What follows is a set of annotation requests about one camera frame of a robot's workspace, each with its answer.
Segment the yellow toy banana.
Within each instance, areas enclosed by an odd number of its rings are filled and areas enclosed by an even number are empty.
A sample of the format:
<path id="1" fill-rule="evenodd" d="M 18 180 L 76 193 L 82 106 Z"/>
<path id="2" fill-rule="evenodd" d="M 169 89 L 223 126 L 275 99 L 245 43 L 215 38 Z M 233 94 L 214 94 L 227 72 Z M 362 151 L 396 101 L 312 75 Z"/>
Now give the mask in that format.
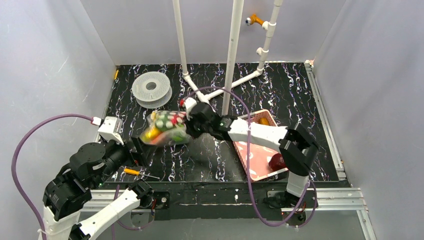
<path id="1" fill-rule="evenodd" d="M 147 139 L 148 142 L 153 141 L 157 136 L 161 134 L 161 130 L 156 128 L 155 126 L 146 130 L 144 134 L 144 138 Z"/>

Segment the pink plastic basket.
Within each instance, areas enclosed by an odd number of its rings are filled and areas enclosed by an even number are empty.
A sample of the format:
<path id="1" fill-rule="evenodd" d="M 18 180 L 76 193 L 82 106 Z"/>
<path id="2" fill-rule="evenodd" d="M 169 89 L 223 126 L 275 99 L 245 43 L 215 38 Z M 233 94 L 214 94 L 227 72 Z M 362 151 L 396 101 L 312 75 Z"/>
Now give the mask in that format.
<path id="1" fill-rule="evenodd" d="M 277 126 L 273 116 L 266 109 L 251 113 L 251 120 L 254 123 L 259 124 L 260 118 L 267 118 L 270 126 Z M 277 151 L 251 143 L 249 154 L 250 165 L 248 170 L 247 143 L 242 141 L 233 142 L 233 146 L 245 172 L 249 173 L 252 182 L 279 181 L 288 177 L 289 170 L 287 168 L 283 168 L 278 171 L 272 171 L 268 165 L 271 157 L 278 153 Z"/>

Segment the clear dotted zip bag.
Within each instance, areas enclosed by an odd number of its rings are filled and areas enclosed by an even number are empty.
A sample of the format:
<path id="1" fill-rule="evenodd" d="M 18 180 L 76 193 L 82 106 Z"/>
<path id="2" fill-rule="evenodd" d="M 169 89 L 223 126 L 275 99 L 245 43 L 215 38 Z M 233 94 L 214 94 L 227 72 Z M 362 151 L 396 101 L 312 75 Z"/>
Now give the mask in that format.
<path id="1" fill-rule="evenodd" d="M 155 145 L 157 147 L 166 147 L 174 145 L 184 145 L 190 141 L 190 135 L 187 134 L 186 116 L 182 124 L 172 124 L 167 116 L 170 112 L 184 112 L 184 111 L 170 111 L 170 110 L 155 110 L 148 115 L 148 127 L 142 132 L 139 138 L 147 145 Z M 156 127 L 160 129 L 161 134 L 152 141 L 145 139 L 145 132 L 151 128 Z"/>

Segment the red toy apple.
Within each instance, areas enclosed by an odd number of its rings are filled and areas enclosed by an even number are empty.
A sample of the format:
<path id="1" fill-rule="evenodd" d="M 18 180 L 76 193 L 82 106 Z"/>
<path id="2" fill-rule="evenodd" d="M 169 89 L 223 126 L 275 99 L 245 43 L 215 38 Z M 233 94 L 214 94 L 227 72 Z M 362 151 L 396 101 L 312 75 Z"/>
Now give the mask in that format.
<path id="1" fill-rule="evenodd" d="M 167 116 L 167 119 L 172 124 L 182 124 L 186 116 L 185 112 L 170 112 Z"/>

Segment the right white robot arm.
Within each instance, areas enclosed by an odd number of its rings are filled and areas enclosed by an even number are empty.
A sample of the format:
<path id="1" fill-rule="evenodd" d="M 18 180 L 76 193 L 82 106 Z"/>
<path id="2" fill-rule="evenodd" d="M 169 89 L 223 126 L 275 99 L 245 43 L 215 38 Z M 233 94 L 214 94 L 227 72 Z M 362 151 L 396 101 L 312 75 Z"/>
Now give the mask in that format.
<path id="1" fill-rule="evenodd" d="M 209 104 L 192 98 L 180 107 L 186 112 L 186 132 L 194 139 L 209 134 L 217 140 L 245 142 L 247 148 L 255 144 L 279 152 L 289 171 L 285 193 L 298 199 L 304 195 L 319 146 L 300 123 L 294 127 L 253 123 L 219 115 Z"/>

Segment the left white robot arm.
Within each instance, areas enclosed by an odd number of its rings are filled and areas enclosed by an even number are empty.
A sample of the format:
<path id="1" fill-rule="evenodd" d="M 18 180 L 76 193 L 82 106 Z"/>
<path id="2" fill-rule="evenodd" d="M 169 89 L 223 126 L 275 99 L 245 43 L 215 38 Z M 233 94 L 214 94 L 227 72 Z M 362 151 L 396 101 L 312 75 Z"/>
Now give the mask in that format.
<path id="1" fill-rule="evenodd" d="M 91 218 L 79 220 L 93 190 L 99 189 L 122 166 L 144 166 L 156 150 L 156 146 L 145 144 L 138 137 L 124 143 L 108 140 L 81 146 L 44 190 L 39 239 L 95 240 L 131 210 L 151 206 L 153 189 L 138 179 Z"/>

